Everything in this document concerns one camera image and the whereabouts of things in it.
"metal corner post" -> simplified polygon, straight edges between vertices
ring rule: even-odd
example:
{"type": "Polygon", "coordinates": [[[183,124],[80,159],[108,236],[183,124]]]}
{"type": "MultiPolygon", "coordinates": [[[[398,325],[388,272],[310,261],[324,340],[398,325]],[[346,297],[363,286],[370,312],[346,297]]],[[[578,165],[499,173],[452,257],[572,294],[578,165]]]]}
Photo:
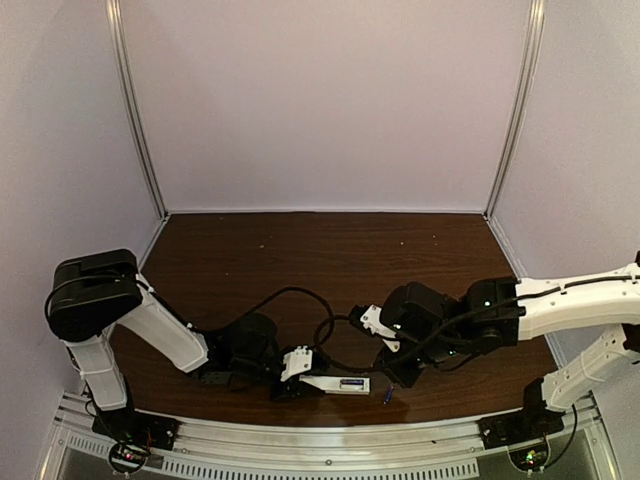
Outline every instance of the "metal corner post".
{"type": "Polygon", "coordinates": [[[522,129],[524,114],[526,110],[527,100],[533,84],[536,65],[538,63],[538,55],[540,53],[540,44],[542,41],[542,31],[544,29],[546,0],[531,0],[531,9],[529,11],[529,25],[527,28],[527,36],[524,45],[524,53],[522,56],[522,65],[520,67],[520,78],[518,79],[518,87],[516,97],[511,111],[511,119],[505,144],[502,149],[500,163],[496,178],[491,189],[489,202],[485,210],[485,218],[490,220],[498,205],[500,194],[504,187],[509,167],[516,151],[518,137],[522,129]]]}
{"type": "Polygon", "coordinates": [[[107,18],[109,21],[109,30],[111,32],[111,40],[116,57],[118,67],[118,75],[120,77],[120,86],[122,87],[122,95],[124,104],[131,127],[131,135],[133,143],[138,153],[140,167],[149,189],[151,201],[156,211],[157,217],[162,220],[167,216],[167,209],[162,199],[162,193],[158,186],[158,179],[153,169],[149,147],[142,128],[142,119],[138,109],[135,90],[133,86],[133,77],[129,65],[129,57],[127,55],[127,45],[125,42],[124,26],[122,24],[122,13],[120,10],[120,0],[107,0],[107,18]]]}

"white wall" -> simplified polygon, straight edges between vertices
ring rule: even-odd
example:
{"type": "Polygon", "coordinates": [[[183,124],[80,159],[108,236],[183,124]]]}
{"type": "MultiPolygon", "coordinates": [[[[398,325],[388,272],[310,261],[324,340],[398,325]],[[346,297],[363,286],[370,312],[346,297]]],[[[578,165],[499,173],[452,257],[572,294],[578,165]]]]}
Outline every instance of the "white wall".
{"type": "MultiPolygon", "coordinates": [[[[640,249],[640,3],[553,0],[524,129],[497,209],[529,275],[630,263],[640,249]]],[[[557,335],[567,359],[598,330],[557,335]]],[[[616,454],[637,478],[640,371],[597,392],[616,454]]]]}
{"type": "Polygon", "coordinates": [[[123,2],[168,208],[482,211],[529,3],[123,2]]]}
{"type": "Polygon", "coordinates": [[[42,306],[58,262],[157,227],[98,0],[0,2],[0,477],[34,477],[78,385],[42,306]]]}

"metal frame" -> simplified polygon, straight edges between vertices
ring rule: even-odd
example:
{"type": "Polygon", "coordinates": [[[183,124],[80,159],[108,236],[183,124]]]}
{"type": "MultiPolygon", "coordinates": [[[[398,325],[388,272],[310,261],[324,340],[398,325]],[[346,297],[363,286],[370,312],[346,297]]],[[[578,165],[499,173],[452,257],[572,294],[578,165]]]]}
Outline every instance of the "metal frame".
{"type": "Polygon", "coordinates": [[[109,20],[109,30],[111,32],[111,40],[118,66],[118,76],[120,77],[120,86],[122,87],[122,95],[131,127],[131,136],[138,153],[140,167],[151,195],[151,201],[156,211],[156,215],[160,220],[167,216],[167,208],[162,198],[162,192],[158,185],[158,179],[153,169],[149,146],[142,128],[142,118],[136,100],[135,89],[133,86],[133,77],[131,75],[131,67],[129,65],[129,57],[127,55],[127,44],[124,35],[124,26],[122,24],[122,13],[120,10],[120,0],[107,0],[107,18],[109,20]]]}
{"type": "MultiPolygon", "coordinates": [[[[84,408],[87,400],[64,394],[37,479],[57,480],[67,449],[106,457],[113,441],[91,431],[93,419],[84,408]]],[[[584,430],[590,440],[599,478],[618,479],[593,398],[584,397],[576,406],[578,430],[584,430]]],[[[461,480],[477,478],[478,458],[506,451],[483,449],[476,423],[480,416],[344,428],[268,427],[176,418],[181,426],[173,451],[155,451],[158,456],[145,467],[172,478],[361,480],[395,475],[396,479],[461,480]]],[[[551,438],[571,431],[573,414],[565,416],[565,425],[563,433],[551,438]]]]}
{"type": "Polygon", "coordinates": [[[498,200],[500,199],[511,161],[515,155],[520,130],[522,129],[527,100],[529,99],[529,93],[533,85],[533,78],[538,64],[538,55],[540,53],[540,44],[544,29],[545,2],[546,0],[531,0],[529,26],[527,28],[522,66],[520,67],[518,89],[516,90],[516,98],[511,112],[507,138],[504,148],[502,149],[498,171],[485,210],[485,217],[488,220],[493,217],[498,205],[498,200]]]}

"robotic arm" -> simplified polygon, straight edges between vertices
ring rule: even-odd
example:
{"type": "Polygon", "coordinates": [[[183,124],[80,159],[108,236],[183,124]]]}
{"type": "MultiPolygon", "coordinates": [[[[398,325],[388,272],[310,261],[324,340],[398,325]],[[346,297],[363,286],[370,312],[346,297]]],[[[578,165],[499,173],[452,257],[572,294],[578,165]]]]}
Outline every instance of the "robotic arm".
{"type": "Polygon", "coordinates": [[[557,330],[607,325],[579,358],[525,389],[524,408],[479,422],[486,448],[518,443],[560,431],[562,413],[598,383],[640,361],[640,256],[611,272],[583,277],[533,280],[488,279],[460,299],[420,283],[398,287],[382,308],[354,307],[347,317],[385,346],[371,367],[349,368],[322,347],[280,351],[275,324],[261,314],[238,318],[213,331],[195,329],[162,301],[138,272],[127,250],[63,262],[45,304],[53,333],[69,349],[86,380],[96,408],[96,431],[118,442],[172,448],[177,422],[135,411],[104,330],[114,323],[132,330],[185,374],[209,384],[241,375],[272,387],[272,398],[293,398],[303,387],[327,393],[367,394],[369,379],[326,377],[330,366],[352,373],[383,372],[405,388],[425,366],[485,355],[557,330]]]}

